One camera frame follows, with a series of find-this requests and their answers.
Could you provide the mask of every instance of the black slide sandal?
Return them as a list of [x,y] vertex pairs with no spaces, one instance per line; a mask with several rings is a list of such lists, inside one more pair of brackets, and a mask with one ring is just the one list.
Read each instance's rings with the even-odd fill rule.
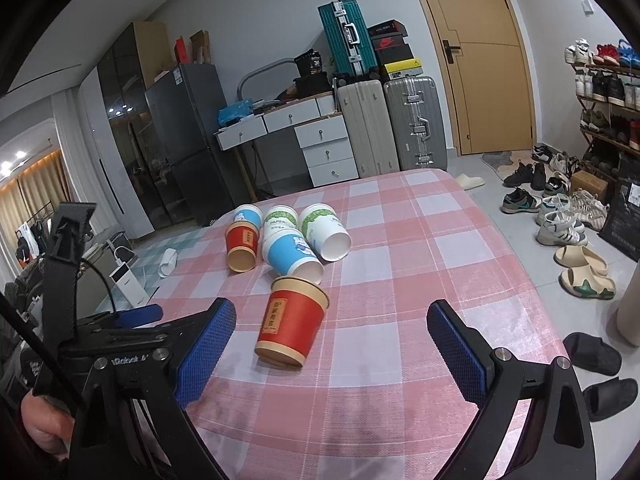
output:
[[583,332],[574,332],[564,338],[572,364],[583,370],[608,376],[615,376],[622,366],[622,356],[602,338]]
[[615,377],[589,386],[582,394],[587,404],[589,420],[598,422],[631,406],[638,396],[638,383],[635,379],[620,380]]

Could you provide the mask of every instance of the refrigerator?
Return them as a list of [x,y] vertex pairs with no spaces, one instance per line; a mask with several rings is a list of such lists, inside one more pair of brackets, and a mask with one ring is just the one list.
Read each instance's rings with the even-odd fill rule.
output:
[[216,67],[180,64],[145,95],[159,141],[196,222],[209,225],[249,202],[234,154],[207,142],[218,130],[218,111],[226,107]]

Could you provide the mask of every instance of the silver suitcase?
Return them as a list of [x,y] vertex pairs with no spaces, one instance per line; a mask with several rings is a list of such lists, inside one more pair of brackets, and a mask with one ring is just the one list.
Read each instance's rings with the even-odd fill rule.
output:
[[390,81],[385,84],[385,96],[400,168],[446,171],[447,145],[433,79],[421,75]]
[[364,81],[338,88],[337,99],[360,177],[400,171],[380,81]]

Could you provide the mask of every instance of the screw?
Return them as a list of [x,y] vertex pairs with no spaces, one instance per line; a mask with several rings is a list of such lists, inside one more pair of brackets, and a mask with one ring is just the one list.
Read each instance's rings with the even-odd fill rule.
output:
[[156,348],[152,355],[156,361],[164,361],[169,355],[169,351],[166,348]]
[[562,370],[567,370],[569,366],[571,366],[571,361],[569,361],[569,359],[563,356],[560,356],[559,358],[557,358],[556,363],[558,363],[558,366],[561,367]]
[[107,361],[106,357],[98,357],[95,360],[94,368],[96,370],[104,370],[107,367],[107,364],[109,364],[109,362]]
[[511,359],[511,357],[513,357],[511,352],[509,352],[506,348],[496,348],[494,353],[495,356],[500,359],[500,361],[508,361],[509,359]]

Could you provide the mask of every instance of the teal suitcase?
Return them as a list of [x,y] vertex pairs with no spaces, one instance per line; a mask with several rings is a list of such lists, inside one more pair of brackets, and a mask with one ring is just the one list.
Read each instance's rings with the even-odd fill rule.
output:
[[367,25],[356,0],[338,0],[318,7],[318,11],[337,74],[359,78],[378,69]]

